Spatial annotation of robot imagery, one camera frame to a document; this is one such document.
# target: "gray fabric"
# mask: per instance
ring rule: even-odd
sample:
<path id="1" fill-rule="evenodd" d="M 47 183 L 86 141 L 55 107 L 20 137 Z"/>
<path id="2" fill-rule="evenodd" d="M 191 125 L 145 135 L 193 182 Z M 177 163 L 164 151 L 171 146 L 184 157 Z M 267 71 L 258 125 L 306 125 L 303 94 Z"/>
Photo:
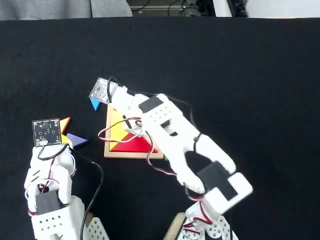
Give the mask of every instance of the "gray fabric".
<path id="1" fill-rule="evenodd" d="M 126 0 L 91 0 L 92 16 L 131 17 Z M 90 0 L 0 0 L 0 20 L 90 18 Z"/>

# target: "circuit board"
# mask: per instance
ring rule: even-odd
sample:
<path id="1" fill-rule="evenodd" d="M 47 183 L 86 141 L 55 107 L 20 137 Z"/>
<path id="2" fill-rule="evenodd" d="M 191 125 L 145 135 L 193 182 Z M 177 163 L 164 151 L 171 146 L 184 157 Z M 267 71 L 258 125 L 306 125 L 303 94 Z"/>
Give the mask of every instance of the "circuit board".
<path id="1" fill-rule="evenodd" d="M 32 121 L 34 146 L 61 144 L 60 119 Z"/>
<path id="2" fill-rule="evenodd" d="M 96 99 L 102 103 L 108 104 L 109 103 L 109 98 L 107 94 L 107 87 L 108 87 L 108 80 L 103 79 L 101 77 L 98 78 L 96 81 L 89 97 Z M 112 96 L 118 87 L 117 83 L 110 82 L 110 95 Z"/>

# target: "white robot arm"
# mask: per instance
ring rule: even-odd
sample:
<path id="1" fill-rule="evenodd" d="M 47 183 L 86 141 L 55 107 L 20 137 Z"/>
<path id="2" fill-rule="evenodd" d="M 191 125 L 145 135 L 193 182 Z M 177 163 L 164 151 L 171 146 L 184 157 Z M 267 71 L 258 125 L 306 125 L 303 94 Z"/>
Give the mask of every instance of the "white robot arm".
<path id="1" fill-rule="evenodd" d="M 203 194 L 186 211 L 188 222 L 181 235 L 205 239 L 206 231 L 211 238 L 221 237 L 222 231 L 221 234 L 214 232 L 214 221 L 222 220 L 222 214 L 253 191 L 247 179 L 236 172 L 234 161 L 210 137 L 201 134 L 164 94 L 151 98 L 142 94 L 133 96 L 127 93 L 125 86 L 118 86 L 111 99 L 109 106 L 127 118 L 141 118 L 141 125 L 131 121 L 132 128 L 126 130 L 139 133 L 141 127 L 142 134 L 147 132 L 168 158 L 178 182 Z M 188 151 L 195 151 L 212 163 L 196 175 L 187 165 L 185 153 Z"/>
<path id="2" fill-rule="evenodd" d="M 109 240 L 97 217 L 92 219 L 89 228 L 84 225 L 81 238 L 85 205 L 79 197 L 71 195 L 71 177 L 76 172 L 72 151 L 71 143 L 32 149 L 24 195 L 34 237 L 37 240 Z"/>

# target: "triangle piece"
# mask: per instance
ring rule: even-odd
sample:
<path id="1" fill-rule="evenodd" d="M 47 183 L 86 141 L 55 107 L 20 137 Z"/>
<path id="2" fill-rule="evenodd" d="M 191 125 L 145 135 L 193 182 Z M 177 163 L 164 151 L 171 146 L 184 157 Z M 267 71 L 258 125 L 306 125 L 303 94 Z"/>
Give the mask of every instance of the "triangle piece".
<path id="1" fill-rule="evenodd" d="M 60 132 L 61 132 L 61 134 L 65 133 L 65 130 L 68 127 L 68 124 L 69 124 L 70 120 L 71 120 L 71 117 L 69 117 L 69 116 L 64 118 L 64 119 L 62 119 L 62 120 L 60 120 Z"/>
<path id="2" fill-rule="evenodd" d="M 132 138 L 134 135 L 129 133 L 124 139 L 128 140 Z M 129 153 L 148 153 L 151 149 L 151 145 L 145 140 L 144 137 L 136 137 L 132 139 L 130 142 L 120 142 L 114 148 L 112 148 L 112 152 L 129 152 Z"/>
<path id="3" fill-rule="evenodd" d="M 111 111 L 111 115 L 107 116 L 111 118 L 111 126 L 124 118 L 114 109 Z M 111 139 L 118 139 L 123 140 L 126 136 L 128 136 L 129 132 L 124 130 L 123 126 L 126 124 L 125 122 L 120 122 L 119 124 L 113 126 L 110 129 L 110 138 Z M 117 142 L 110 142 L 109 151 L 111 151 L 116 145 L 118 145 Z"/>
<path id="4" fill-rule="evenodd" d="M 76 135 L 73 135 L 70 133 L 68 133 L 66 135 L 66 137 L 71 140 L 71 142 L 75 148 L 88 142 L 87 139 L 84 139 L 82 137 L 79 137 L 79 136 L 76 136 Z"/>
<path id="5" fill-rule="evenodd" d="M 68 143 L 68 144 L 70 144 L 70 146 L 71 146 L 72 148 L 74 147 L 72 141 L 71 141 L 69 138 L 67 138 L 65 135 L 63 135 L 63 134 L 61 134 L 61 141 L 62 141 L 63 143 Z"/>
<path id="6" fill-rule="evenodd" d="M 97 111 L 100 106 L 100 102 L 97 99 L 94 99 L 92 97 L 89 97 L 89 98 L 90 98 L 90 101 L 92 103 L 94 110 Z"/>

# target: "black table surface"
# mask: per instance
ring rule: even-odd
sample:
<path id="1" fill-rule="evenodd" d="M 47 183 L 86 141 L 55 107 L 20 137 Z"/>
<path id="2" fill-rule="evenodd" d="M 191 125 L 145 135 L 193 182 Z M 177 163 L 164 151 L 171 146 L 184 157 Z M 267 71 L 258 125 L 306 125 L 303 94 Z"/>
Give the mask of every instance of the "black table surface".
<path id="1" fill-rule="evenodd" d="M 232 211 L 239 239 L 316 239 L 319 26 L 320 19 L 174 17 L 0 22 L 1 239 L 34 237 L 23 188 L 32 120 L 70 116 L 66 132 L 89 139 L 78 150 L 105 171 L 92 212 L 111 240 L 162 239 L 193 204 L 174 177 L 145 160 L 103 157 L 96 135 L 107 107 L 95 112 L 88 95 L 111 75 L 194 107 L 198 129 L 254 188 Z M 188 163 L 196 171 L 207 161 Z M 72 193 L 87 206 L 99 172 L 76 164 Z"/>

